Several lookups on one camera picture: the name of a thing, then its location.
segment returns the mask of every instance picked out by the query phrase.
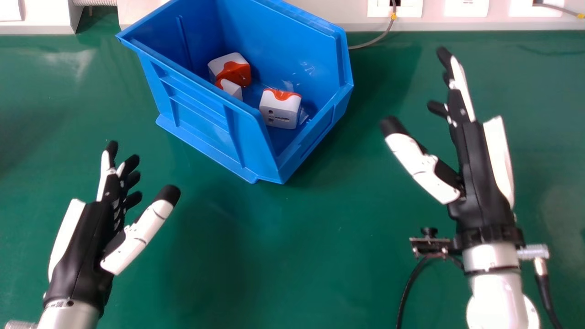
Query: blue plastic bin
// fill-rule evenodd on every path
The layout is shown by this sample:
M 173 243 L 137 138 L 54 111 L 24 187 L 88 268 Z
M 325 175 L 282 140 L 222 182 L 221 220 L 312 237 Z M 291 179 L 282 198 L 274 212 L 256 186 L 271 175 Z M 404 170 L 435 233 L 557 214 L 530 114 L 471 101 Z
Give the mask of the blue plastic bin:
M 280 0 L 173 0 L 117 37 L 140 58 L 157 124 L 250 183 L 285 183 L 353 90 L 345 32 Z M 244 101 L 209 82 L 208 62 L 232 52 L 252 67 Z M 308 119 L 266 127 L 266 87 L 301 94 Z

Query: gray cable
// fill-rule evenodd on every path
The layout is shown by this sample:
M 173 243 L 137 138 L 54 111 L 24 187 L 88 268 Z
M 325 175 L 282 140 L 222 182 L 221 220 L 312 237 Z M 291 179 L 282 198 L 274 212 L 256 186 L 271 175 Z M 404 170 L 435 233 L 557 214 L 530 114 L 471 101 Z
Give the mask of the gray cable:
M 573 15 L 575 17 L 579 17 L 579 13 L 578 12 L 574 12 L 571 10 L 568 10 L 566 8 L 562 8 L 562 7 L 558 7 L 558 6 L 554 6 L 554 5 L 548 5 L 548 4 L 532 4 L 534 7 L 545 7 L 545 8 L 551 8 L 557 11 L 562 11 L 564 13 L 568 13 L 569 15 Z
M 118 0 L 73 0 L 75 6 L 118 6 Z
M 392 0 L 392 6 L 393 6 L 392 13 L 395 15 L 396 14 L 396 0 Z M 388 25 L 388 28 L 379 37 L 375 38 L 372 41 L 368 41 L 366 43 L 358 44 L 356 46 L 351 46 L 351 47 L 349 47 L 349 50 L 355 50 L 355 49 L 361 49 L 361 48 L 369 47 L 369 46 L 375 44 L 376 42 L 382 40 L 384 37 L 386 37 L 386 35 L 388 34 L 388 32 L 390 32 L 390 29 L 392 28 L 392 25 L 394 25 L 394 19 L 390 19 L 390 24 Z

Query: green table surface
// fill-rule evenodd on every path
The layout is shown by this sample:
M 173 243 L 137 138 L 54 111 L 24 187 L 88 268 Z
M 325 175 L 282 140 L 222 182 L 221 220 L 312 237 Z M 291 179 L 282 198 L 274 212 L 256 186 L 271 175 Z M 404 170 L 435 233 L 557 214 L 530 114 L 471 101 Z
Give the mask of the green table surface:
M 250 185 L 156 126 L 118 30 L 103 11 L 75 36 L 0 37 L 0 323 L 40 316 L 63 214 L 70 199 L 95 197 L 101 150 L 116 139 L 120 157 L 142 157 L 145 200 L 167 183 L 183 197 L 115 279 L 100 328 L 393 327 L 416 264 L 408 237 L 426 225 L 452 236 L 455 226 L 392 157 L 378 122 L 398 115 L 456 163 L 447 124 L 425 107 L 446 98 L 435 57 L 445 45 L 465 66 L 478 118 L 505 119 L 519 224 L 528 243 L 550 246 L 565 328 L 584 325 L 585 32 L 393 33 L 352 52 L 347 114 L 280 186 Z M 462 274 L 437 262 L 413 288 L 404 328 L 465 328 L 469 297 Z

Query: robotic hand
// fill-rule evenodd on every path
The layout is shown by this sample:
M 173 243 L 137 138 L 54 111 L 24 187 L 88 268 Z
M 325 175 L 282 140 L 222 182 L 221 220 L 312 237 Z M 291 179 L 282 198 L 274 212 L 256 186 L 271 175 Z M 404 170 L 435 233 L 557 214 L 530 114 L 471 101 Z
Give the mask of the robotic hand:
M 535 262 L 541 297 L 555 328 L 560 328 L 548 292 L 546 245 L 526 246 L 516 226 L 514 179 L 508 143 L 500 116 L 477 122 L 463 67 L 444 47 L 437 51 L 446 69 L 449 87 L 446 104 L 431 101 L 428 109 L 449 124 L 459 160 L 459 171 L 428 153 L 391 116 L 381 123 L 388 147 L 412 178 L 447 206 L 456 222 L 453 240 L 437 239 L 436 229 L 425 228 L 423 238 L 411 238 L 415 255 L 457 260 L 463 267 L 473 296 L 467 306 L 467 324 L 473 329 L 533 329 L 540 327 L 538 313 L 522 292 L 520 261 Z M 418 266 L 413 271 L 418 275 Z M 411 280 L 405 289 L 408 294 Z M 397 320 L 400 327 L 401 311 Z
M 133 155 L 118 168 L 118 143 L 102 154 L 95 202 L 73 199 L 65 213 L 49 261 L 49 289 L 38 326 L 11 321 L 6 328 L 93 329 L 104 313 L 115 275 L 120 274 L 151 241 L 180 198 L 165 186 L 153 202 L 124 227 L 126 212 L 142 200 L 129 190 L 140 180 Z

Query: black knob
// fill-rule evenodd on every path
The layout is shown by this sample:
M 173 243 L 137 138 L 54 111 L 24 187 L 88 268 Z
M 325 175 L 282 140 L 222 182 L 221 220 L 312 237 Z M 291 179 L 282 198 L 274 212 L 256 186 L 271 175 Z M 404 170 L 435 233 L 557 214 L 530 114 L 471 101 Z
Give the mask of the black knob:
M 434 239 L 437 237 L 439 230 L 434 227 L 423 227 L 421 228 L 421 233 L 425 236 L 425 238 Z

